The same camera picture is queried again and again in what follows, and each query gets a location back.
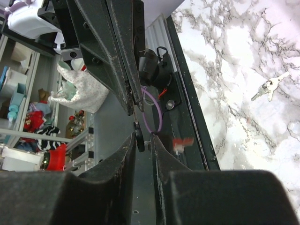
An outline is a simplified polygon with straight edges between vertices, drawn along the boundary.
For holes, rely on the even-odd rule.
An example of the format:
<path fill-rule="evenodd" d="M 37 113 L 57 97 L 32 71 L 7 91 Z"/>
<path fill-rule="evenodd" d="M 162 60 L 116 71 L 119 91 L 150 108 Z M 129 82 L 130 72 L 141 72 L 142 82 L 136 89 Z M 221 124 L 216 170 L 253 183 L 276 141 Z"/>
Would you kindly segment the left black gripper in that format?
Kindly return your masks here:
<path fill-rule="evenodd" d="M 88 72 L 110 90 L 127 115 L 144 111 L 139 78 L 144 52 L 141 0 L 48 0 L 38 16 L 57 27 L 62 49 L 79 48 Z"/>

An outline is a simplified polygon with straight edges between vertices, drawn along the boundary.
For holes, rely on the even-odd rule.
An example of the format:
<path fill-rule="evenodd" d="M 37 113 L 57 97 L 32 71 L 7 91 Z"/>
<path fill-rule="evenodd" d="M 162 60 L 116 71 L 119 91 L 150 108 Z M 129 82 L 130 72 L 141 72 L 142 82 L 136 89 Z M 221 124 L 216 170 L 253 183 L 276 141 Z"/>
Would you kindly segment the black head key set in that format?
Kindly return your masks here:
<path fill-rule="evenodd" d="M 137 144 L 139 151 L 144 152 L 145 144 L 150 145 L 150 143 L 147 143 L 144 141 L 141 126 L 138 122 L 135 110 L 134 110 L 133 116 L 134 116 L 134 120 L 135 120 L 133 122 L 133 125 L 134 125 L 134 129 L 135 129 L 136 144 Z M 192 146 L 194 144 L 193 137 L 175 138 L 175 137 L 172 137 L 171 135 L 166 135 L 161 132 L 155 132 L 154 134 L 159 137 L 160 141 L 162 142 L 163 146 L 165 147 L 165 149 L 168 152 L 175 152 L 177 155 L 179 153 L 183 153 L 184 149 L 186 147 Z"/>

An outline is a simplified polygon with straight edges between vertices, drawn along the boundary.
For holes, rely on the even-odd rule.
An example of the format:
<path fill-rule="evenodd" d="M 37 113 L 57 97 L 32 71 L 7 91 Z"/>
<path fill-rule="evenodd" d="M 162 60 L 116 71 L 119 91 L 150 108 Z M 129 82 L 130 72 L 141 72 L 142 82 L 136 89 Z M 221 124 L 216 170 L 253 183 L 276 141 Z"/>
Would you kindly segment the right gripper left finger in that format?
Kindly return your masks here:
<path fill-rule="evenodd" d="M 132 215 L 135 136 L 79 176 L 2 172 L 3 225 L 128 225 Z"/>

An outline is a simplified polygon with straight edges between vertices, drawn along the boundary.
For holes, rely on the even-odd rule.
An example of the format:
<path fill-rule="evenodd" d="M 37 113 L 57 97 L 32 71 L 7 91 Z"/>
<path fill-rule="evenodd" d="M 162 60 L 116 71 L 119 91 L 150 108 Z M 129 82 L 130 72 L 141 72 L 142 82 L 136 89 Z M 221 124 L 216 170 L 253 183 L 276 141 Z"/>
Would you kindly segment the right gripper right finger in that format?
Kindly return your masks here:
<path fill-rule="evenodd" d="M 158 225 L 297 225 L 281 181 L 264 170 L 196 171 L 150 138 Z"/>

